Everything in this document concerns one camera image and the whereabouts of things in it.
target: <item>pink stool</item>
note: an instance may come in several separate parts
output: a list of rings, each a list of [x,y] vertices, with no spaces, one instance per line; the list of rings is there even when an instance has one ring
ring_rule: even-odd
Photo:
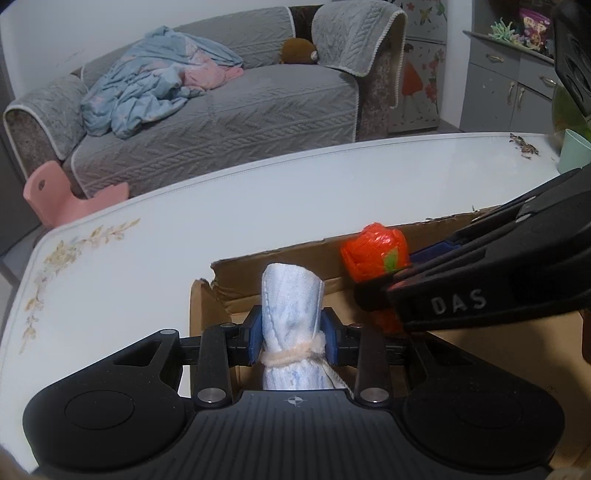
[[[22,196],[46,228],[73,222],[129,198],[129,185],[109,185],[88,200],[80,200],[70,189],[70,180],[56,161],[44,163],[25,184]]]

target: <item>cabinet handle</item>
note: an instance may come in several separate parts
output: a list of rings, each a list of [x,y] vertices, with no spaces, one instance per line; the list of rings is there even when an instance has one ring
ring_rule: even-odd
[[[507,93],[507,105],[511,104],[511,93],[513,92],[513,87],[515,87],[515,82],[511,82],[509,84],[509,92]]]
[[[523,99],[523,94],[525,92],[525,89],[523,87],[521,87],[519,89],[519,98],[517,99],[517,109],[521,110],[521,100]]]
[[[555,87],[557,85],[554,80],[544,77],[543,75],[540,75],[540,80],[542,80],[542,82],[544,82],[549,87]]]
[[[500,63],[503,63],[505,61],[503,57],[497,57],[496,55],[491,55],[490,53],[486,54],[486,58],[490,61],[498,61]]]

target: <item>orange plastic wrapper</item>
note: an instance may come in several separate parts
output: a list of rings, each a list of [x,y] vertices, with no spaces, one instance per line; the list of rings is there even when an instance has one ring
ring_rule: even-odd
[[[357,283],[410,265],[404,234],[381,223],[368,225],[357,238],[346,241],[340,247],[340,255],[347,272]],[[402,323],[393,310],[372,312],[370,317],[384,333],[402,332]]]

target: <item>debris on table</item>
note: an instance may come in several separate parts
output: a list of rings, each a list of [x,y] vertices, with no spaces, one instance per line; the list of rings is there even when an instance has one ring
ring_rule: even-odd
[[[519,135],[509,134],[510,140],[509,142],[515,142],[517,147],[521,147],[521,156],[527,158],[528,160],[531,159],[533,154],[540,155],[540,152],[537,148],[535,148],[532,144],[527,143],[523,137]]]

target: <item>sofa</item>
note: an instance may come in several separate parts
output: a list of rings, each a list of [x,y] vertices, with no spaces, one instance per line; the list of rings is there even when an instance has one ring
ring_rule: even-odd
[[[406,15],[382,0],[273,7],[196,21],[176,31],[210,38],[245,73],[190,99],[122,140],[86,135],[80,101],[129,45],[13,101],[4,125],[24,174],[58,161],[75,194],[127,182],[132,196],[277,155],[387,136]],[[318,64],[280,64],[283,42],[311,40]]]

